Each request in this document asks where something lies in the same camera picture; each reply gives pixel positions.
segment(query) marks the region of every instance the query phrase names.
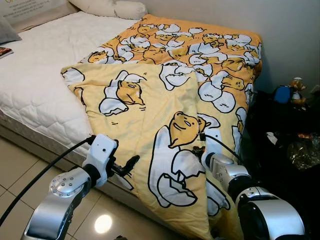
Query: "plastic bag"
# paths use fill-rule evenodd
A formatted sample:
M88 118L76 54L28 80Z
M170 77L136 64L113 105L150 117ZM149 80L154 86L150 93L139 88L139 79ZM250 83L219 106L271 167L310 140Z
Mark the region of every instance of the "plastic bag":
M287 157L302 172L320 164L320 134L299 134L298 140L289 144Z

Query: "white wall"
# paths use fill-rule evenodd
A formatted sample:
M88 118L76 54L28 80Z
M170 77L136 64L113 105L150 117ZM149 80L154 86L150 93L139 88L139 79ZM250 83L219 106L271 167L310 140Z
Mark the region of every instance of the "white wall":
M309 92L320 81L320 0L134 0L149 13L249 30L263 40L256 89L273 91L302 77Z

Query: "gray pillow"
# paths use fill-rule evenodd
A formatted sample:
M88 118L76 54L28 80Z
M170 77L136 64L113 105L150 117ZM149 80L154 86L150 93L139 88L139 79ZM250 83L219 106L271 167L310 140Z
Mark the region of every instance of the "gray pillow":
M0 15L0 44L19 40L22 40L21 37L19 37L8 21Z

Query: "black cable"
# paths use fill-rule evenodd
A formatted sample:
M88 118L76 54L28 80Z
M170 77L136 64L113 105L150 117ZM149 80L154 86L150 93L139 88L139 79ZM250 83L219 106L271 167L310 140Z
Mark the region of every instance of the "black cable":
M232 153L232 154L239 160L239 162L240 162L241 164L243 163L241 157L240 157L238 154L236 154L234 151L232 151L232 150L231 150L227 145L225 145L222 141L216 139L216 138L213 137L213 136L206 135L206 134L204 134L204 133L201 133L200 135L205 136L205 137L207 137L207 138L210 138L210 139L212 139L212 140L215 140L217 143L221 144L225 149L227 149L230 153Z
M36 183L36 181L39 180L39 178L42 177L43 174L45 174L53 165L55 165L59 160L61 160L65 155L69 154L70 152L72 152L73 150L75 150L76 148L78 148L79 146L81 146L82 144L88 143L88 144L92 144L92 142L94 141L94 139L96 138L95 135L92 135L90 137L88 137L87 139L77 143L76 145L70 147L67 151L65 151L64 153L62 153L60 156L58 156L55 160L53 160L48 166L46 166L37 176L35 176L34 179L32 179L31 182L29 182L29 184L18 194L18 196L15 197L15 199L12 201L12 203L10 204L10 206L6 209L6 211L4 212L4 214L1 216L0 218L0 227L1 225L4 223L4 221L6 220L7 216L9 215L9 213L12 211L12 209L15 207L15 205L17 204L17 202L19 202L19 200L22 198L22 196Z

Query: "blanket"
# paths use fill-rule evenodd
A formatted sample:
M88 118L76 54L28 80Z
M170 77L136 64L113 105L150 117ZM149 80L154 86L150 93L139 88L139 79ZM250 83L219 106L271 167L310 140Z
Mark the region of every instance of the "blanket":
M94 134L119 141L116 162L139 162L119 180L189 238L243 238L232 199L194 148L239 152L253 81L261 71L254 33L146 15L61 74Z

